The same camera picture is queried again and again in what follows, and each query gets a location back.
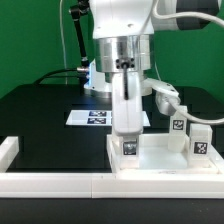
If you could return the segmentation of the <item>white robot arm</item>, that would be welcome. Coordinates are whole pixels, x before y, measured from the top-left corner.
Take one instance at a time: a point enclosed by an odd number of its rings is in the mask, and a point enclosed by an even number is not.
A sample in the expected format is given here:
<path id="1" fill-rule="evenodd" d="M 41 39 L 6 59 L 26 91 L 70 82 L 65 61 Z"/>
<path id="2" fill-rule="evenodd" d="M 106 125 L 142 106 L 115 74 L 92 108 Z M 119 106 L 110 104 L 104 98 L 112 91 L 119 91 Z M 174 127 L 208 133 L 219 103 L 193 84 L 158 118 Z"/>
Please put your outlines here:
<path id="1" fill-rule="evenodd" d="M 151 68 L 150 38 L 156 31 L 202 29 L 217 17 L 222 0 L 89 0 L 95 61 L 90 69 L 111 76 L 112 143 L 123 156 L 139 154 L 143 132 L 142 97 L 157 94 L 159 111 L 172 115 L 179 93 L 143 74 Z"/>

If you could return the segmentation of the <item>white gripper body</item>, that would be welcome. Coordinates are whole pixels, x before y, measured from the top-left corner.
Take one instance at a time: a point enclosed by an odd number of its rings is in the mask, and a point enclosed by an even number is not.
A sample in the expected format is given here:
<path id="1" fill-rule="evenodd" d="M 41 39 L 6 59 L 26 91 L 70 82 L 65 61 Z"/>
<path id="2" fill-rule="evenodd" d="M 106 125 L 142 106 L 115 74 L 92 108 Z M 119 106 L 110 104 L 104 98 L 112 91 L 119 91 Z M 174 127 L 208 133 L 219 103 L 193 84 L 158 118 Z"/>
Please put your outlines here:
<path id="1" fill-rule="evenodd" d="M 143 130 L 140 78 L 137 72 L 128 74 L 128 98 L 124 95 L 122 73 L 112 78 L 112 126 L 117 136 L 137 136 Z"/>

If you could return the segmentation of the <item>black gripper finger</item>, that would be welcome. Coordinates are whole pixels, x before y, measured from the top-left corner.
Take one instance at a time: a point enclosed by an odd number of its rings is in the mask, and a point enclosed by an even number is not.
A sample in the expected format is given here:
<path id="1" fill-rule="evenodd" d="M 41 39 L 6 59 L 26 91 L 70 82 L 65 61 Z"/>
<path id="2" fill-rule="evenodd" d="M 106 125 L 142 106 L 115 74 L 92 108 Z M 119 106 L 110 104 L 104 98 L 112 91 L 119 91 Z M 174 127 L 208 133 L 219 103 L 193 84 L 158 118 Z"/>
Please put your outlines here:
<path id="1" fill-rule="evenodd" d="M 136 137 L 124 137 L 122 142 L 123 154 L 126 156 L 136 155 L 138 140 Z"/>

